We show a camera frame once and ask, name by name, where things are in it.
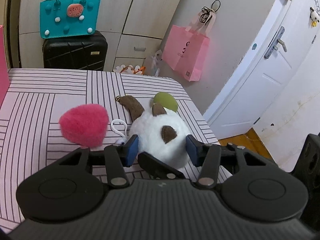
pink shopping bag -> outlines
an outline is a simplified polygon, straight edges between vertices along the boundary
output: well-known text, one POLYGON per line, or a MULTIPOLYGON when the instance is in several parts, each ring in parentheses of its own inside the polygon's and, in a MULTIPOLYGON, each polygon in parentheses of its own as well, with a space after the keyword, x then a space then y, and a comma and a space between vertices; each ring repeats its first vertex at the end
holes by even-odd
POLYGON ((9 77, 3 39, 3 26, 0 25, 0 106, 9 88, 9 77))
POLYGON ((201 77, 210 44, 207 34, 216 19, 215 12, 211 10, 207 21, 199 26, 201 14, 202 11, 192 19, 186 28, 172 26, 162 55, 162 59, 188 81, 198 81, 201 77), (202 34, 201 30, 207 22, 209 22, 207 29, 202 34))

black suitcase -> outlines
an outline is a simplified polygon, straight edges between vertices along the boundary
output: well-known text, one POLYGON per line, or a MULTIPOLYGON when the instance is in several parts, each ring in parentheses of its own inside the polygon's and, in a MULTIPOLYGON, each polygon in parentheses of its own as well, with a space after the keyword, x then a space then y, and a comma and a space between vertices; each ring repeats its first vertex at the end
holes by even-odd
POLYGON ((108 44, 98 31, 92 35, 53 38, 42 46, 44 68, 103 71, 108 44))

brown patch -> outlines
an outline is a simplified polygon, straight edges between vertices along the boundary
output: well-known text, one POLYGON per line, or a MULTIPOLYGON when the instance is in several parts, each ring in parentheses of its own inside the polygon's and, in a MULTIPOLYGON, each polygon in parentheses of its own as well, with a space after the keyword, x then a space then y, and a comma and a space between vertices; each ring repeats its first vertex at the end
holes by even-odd
POLYGON ((130 112, 132 121, 140 117, 144 111, 143 106, 133 96, 123 96, 116 100, 130 112))
POLYGON ((152 107, 152 115, 157 116, 157 115, 161 115, 161 114, 167 114, 167 112, 165 111, 163 106, 161 106, 161 104, 155 103, 152 107))
POLYGON ((177 137, 176 131, 169 125, 165 125, 161 129, 161 137, 165 144, 177 137))

pink object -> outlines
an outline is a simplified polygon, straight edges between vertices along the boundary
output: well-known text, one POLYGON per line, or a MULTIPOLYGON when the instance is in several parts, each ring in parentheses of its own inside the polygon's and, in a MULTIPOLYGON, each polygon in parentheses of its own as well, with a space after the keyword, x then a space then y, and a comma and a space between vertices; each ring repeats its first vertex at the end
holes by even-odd
POLYGON ((200 31, 205 27, 205 24, 198 27, 200 15, 199 13, 194 17, 186 28, 172 26, 162 54, 162 59, 188 81, 198 81, 201 77, 210 44, 207 35, 215 22, 215 13, 211 12, 208 19, 211 16, 212 18, 205 34, 201 34, 200 31))
POLYGON ((79 17, 83 12, 83 6, 80 3, 72 3, 67 8, 67 15, 69 17, 79 17))
POLYGON ((74 107, 65 112, 59 119, 64 138, 70 142, 91 148, 102 145, 108 123, 107 110, 97 104, 74 107))
POLYGON ((3 39, 3 26, 0 25, 0 106, 10 85, 3 39))

fuzzy pink pom-pom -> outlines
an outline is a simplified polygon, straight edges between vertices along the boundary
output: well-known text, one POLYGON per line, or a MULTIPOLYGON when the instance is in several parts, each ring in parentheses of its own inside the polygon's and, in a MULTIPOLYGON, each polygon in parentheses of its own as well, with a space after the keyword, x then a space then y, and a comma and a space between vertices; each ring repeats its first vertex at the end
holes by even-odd
POLYGON ((107 110, 97 104, 74 107, 65 112, 59 119, 64 138, 90 148, 102 145, 108 123, 107 110))

